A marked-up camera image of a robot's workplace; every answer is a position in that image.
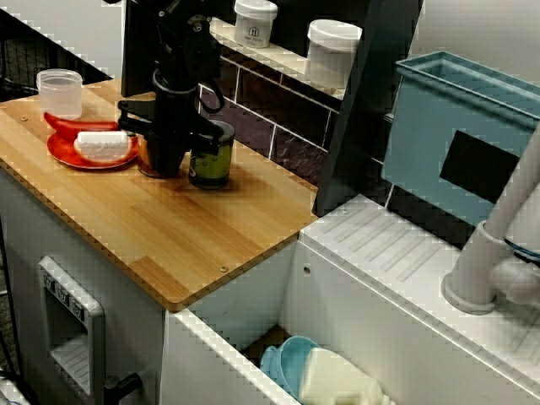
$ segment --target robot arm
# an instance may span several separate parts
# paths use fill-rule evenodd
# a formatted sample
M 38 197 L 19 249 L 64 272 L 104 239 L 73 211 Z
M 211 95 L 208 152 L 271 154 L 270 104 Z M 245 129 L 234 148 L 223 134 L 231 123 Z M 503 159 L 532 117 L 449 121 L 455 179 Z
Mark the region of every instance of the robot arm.
M 218 108 L 212 109 L 199 98 L 202 108 L 215 114 L 224 106 L 224 97 L 214 81 L 220 75 L 221 62 L 219 43 L 210 34 L 211 10 L 204 0 L 127 1 L 136 3 L 154 21 L 159 33 L 159 55 L 152 77 L 156 100 L 120 101 L 119 127 L 144 135 L 152 168 L 173 176 L 188 150 L 197 147 L 216 154 L 223 134 L 194 106 L 199 98 L 197 85 L 202 83 L 214 91 L 219 101 Z

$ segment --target white sponge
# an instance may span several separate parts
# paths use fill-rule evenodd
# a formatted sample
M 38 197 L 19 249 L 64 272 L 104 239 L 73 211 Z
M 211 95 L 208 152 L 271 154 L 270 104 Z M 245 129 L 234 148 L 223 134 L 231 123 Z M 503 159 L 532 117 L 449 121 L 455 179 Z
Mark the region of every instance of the white sponge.
M 308 354 L 299 398 L 304 405 L 396 405 L 376 379 L 325 348 L 313 348 Z
M 83 158 L 103 163 L 125 158 L 129 139 L 122 131 L 79 132 L 73 147 Z

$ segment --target white wall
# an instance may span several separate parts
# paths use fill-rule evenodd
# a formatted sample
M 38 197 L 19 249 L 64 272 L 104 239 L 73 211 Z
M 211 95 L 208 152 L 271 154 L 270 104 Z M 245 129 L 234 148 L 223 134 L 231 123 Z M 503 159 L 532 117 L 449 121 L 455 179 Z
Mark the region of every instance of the white wall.
M 424 0 L 411 53 L 440 49 L 540 86 L 540 2 Z
M 122 75 L 123 7 L 102 0 L 0 0 L 0 8 L 112 77 Z

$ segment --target white container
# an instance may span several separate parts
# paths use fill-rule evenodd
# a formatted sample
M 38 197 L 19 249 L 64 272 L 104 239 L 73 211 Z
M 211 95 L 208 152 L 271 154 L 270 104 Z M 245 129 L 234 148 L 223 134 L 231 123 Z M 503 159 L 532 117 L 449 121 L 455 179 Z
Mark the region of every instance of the white container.
M 76 120 L 83 113 L 81 89 L 83 78 L 66 69 L 49 69 L 37 73 L 41 113 L 48 112 L 66 120 Z
M 306 78 L 323 87 L 345 89 L 361 35 L 362 29 L 355 25 L 331 19 L 312 21 Z
M 235 41 L 251 48 L 267 48 L 278 6 L 267 0 L 236 0 Z
M 299 398 L 304 405 L 396 405 L 382 393 L 375 378 L 325 348 L 313 348 L 308 354 Z

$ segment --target green jar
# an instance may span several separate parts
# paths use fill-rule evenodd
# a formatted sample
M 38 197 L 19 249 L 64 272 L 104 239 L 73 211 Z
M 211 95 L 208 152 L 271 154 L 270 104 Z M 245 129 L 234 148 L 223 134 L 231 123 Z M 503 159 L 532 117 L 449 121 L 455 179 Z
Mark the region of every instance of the green jar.
M 188 178 L 194 186 L 212 190 L 221 188 L 229 182 L 235 129 L 226 122 L 213 120 L 210 122 L 221 127 L 224 132 L 219 137 L 218 155 L 205 154 L 204 152 L 192 149 Z

